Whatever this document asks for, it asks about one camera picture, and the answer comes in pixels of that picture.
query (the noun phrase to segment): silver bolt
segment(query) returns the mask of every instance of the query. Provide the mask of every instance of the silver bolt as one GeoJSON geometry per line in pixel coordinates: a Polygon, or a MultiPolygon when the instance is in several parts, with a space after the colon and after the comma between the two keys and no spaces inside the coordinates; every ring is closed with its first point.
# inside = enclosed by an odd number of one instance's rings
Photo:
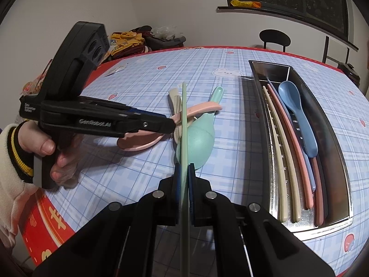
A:
{"type": "Polygon", "coordinates": [[[111,211],[117,211],[119,210],[121,204],[119,202],[112,202],[109,204],[109,210],[111,211]]]}
{"type": "Polygon", "coordinates": [[[156,191],[154,191],[154,192],[152,193],[152,196],[153,196],[154,198],[159,199],[159,198],[164,197],[164,192],[163,192],[162,190],[156,190],[156,191]]]}
{"type": "Polygon", "coordinates": [[[260,205],[257,203],[251,203],[249,209],[253,212],[258,212],[260,210],[260,205]]]}
{"type": "Polygon", "coordinates": [[[217,193],[216,192],[207,192],[205,194],[205,197],[208,199],[215,199],[217,197],[217,193]]]}

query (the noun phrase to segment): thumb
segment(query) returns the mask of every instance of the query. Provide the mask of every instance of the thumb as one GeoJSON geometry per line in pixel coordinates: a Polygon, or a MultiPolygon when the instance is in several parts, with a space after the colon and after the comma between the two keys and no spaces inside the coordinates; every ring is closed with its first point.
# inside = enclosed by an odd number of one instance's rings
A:
{"type": "Polygon", "coordinates": [[[24,151],[40,156],[51,155],[55,151],[55,143],[50,136],[41,131],[33,121],[25,122],[21,126],[18,142],[24,151]]]}

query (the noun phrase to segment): white wall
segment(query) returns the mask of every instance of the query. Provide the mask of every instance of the white wall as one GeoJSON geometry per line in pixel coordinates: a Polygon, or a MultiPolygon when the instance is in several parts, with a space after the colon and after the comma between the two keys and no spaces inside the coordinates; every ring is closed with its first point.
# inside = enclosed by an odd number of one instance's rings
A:
{"type": "Polygon", "coordinates": [[[0,128],[14,122],[24,84],[42,73],[77,21],[107,34],[138,27],[131,0],[16,0],[0,25],[0,128]]]}
{"type": "MultiPolygon", "coordinates": [[[[227,0],[132,0],[140,25],[161,27],[176,25],[187,38],[186,46],[262,45],[259,33],[263,29],[278,29],[291,38],[287,52],[322,60],[326,34],[309,26],[283,18],[256,13],[217,13],[217,6],[226,6],[227,0]]],[[[366,59],[369,26],[353,4],[354,42],[359,52],[350,51],[349,62],[360,75],[360,88],[368,85],[366,59]]],[[[346,45],[331,39],[332,45],[340,49],[345,60],[346,45]]],[[[268,44],[268,48],[281,50],[279,45],[268,44]]]]}

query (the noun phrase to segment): pink chopstick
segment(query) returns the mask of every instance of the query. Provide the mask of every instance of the pink chopstick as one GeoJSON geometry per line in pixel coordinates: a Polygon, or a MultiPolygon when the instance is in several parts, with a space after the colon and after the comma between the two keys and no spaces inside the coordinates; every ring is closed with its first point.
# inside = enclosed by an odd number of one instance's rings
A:
{"type": "Polygon", "coordinates": [[[315,178],[315,226],[319,227],[324,223],[324,205],[323,205],[323,190],[322,183],[320,180],[320,173],[317,158],[311,159],[312,171],[315,178]]]}
{"type": "Polygon", "coordinates": [[[296,156],[298,158],[298,164],[300,167],[300,171],[301,171],[301,178],[302,178],[302,183],[304,186],[304,194],[305,194],[305,206],[307,209],[311,209],[314,205],[314,201],[312,198],[312,191],[311,191],[311,186],[310,186],[310,180],[309,180],[309,175],[307,173],[307,168],[306,168],[306,163],[304,161],[304,157],[302,155],[301,152],[301,147],[300,144],[298,143],[298,139],[296,137],[296,134],[293,130],[293,127],[289,121],[289,119],[287,118],[287,115],[281,105],[281,103],[279,102],[276,94],[274,93],[273,89],[271,88],[271,86],[268,84],[268,90],[269,93],[271,95],[271,97],[273,98],[273,102],[275,105],[277,105],[279,112],[282,114],[282,118],[283,121],[285,122],[287,129],[288,129],[288,133],[290,134],[290,137],[292,139],[292,143],[293,146],[295,148],[295,152],[296,152],[296,156]]]}

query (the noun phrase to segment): cream fleece sleeve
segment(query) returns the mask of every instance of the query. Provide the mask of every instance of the cream fleece sleeve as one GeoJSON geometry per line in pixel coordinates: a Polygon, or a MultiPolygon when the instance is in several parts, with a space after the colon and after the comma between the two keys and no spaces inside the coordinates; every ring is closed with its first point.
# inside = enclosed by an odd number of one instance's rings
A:
{"type": "Polygon", "coordinates": [[[0,134],[0,239],[4,246],[15,246],[18,222],[24,205],[38,187],[23,182],[9,158],[7,138],[12,127],[8,125],[0,134]]]}

